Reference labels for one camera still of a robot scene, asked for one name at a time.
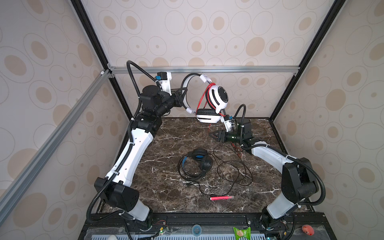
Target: black ear cushion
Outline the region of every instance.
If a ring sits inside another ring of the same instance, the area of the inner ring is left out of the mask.
[[[208,154],[207,150],[205,150],[202,147],[198,147],[198,148],[194,149],[192,152],[188,153],[189,157],[191,157],[194,160],[199,161],[199,162],[202,160],[202,158],[197,157],[197,156],[203,156],[204,157],[207,154]]]
[[[206,155],[203,157],[203,159],[201,159],[199,168],[200,170],[205,170],[208,172],[212,168],[212,163],[213,159],[209,155]]]
[[[209,109],[209,108],[200,108],[196,111],[196,115],[213,115],[213,116],[220,116],[219,113],[215,112],[215,109]]]
[[[210,102],[208,101],[208,91],[205,92],[205,99],[208,103],[208,106],[210,106],[210,108],[214,109],[215,107],[212,104],[210,104]]]

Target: silver horizontal bar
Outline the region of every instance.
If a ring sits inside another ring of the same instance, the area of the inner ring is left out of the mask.
[[[133,73],[141,73],[134,66]],[[203,67],[143,67],[147,73],[297,73],[299,66],[203,66]],[[126,67],[111,67],[113,74],[127,74]]]
[[[77,119],[81,116],[85,108],[89,105],[103,83],[108,80],[110,75],[109,70],[104,70],[104,74],[100,75],[93,81],[87,91],[81,96],[79,101],[77,101],[67,116],[35,154],[29,165],[8,188],[5,196],[0,201],[0,226],[4,223],[19,200],[23,197],[28,187],[32,184],[33,180],[37,177],[46,162],[58,148],[61,141],[71,130]]]

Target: black headphones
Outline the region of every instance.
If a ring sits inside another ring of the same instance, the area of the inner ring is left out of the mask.
[[[195,161],[199,162],[199,168],[201,170],[200,174],[188,174],[185,171],[184,163],[188,157],[191,157]],[[198,148],[194,149],[192,152],[188,152],[186,155],[184,155],[180,159],[179,164],[178,164],[178,171],[179,171],[180,176],[183,179],[185,179],[187,181],[197,181],[200,178],[204,177],[207,174],[207,172],[209,172],[211,170],[212,164],[213,164],[213,159],[211,158],[211,156],[209,156],[208,151],[202,147],[198,147]],[[180,167],[181,167],[183,173],[188,177],[184,177],[180,173]]]

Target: metal bracket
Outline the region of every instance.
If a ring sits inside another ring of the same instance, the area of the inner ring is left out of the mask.
[[[109,70],[115,69],[115,67],[112,66],[110,63],[107,63],[107,67],[108,67]]]

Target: red round object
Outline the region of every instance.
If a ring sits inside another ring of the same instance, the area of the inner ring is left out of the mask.
[[[309,236],[312,236],[314,234],[314,230],[313,230],[313,227],[309,226],[309,225],[303,225],[301,227],[301,229],[303,230],[303,232],[306,234],[306,235],[309,235]]]

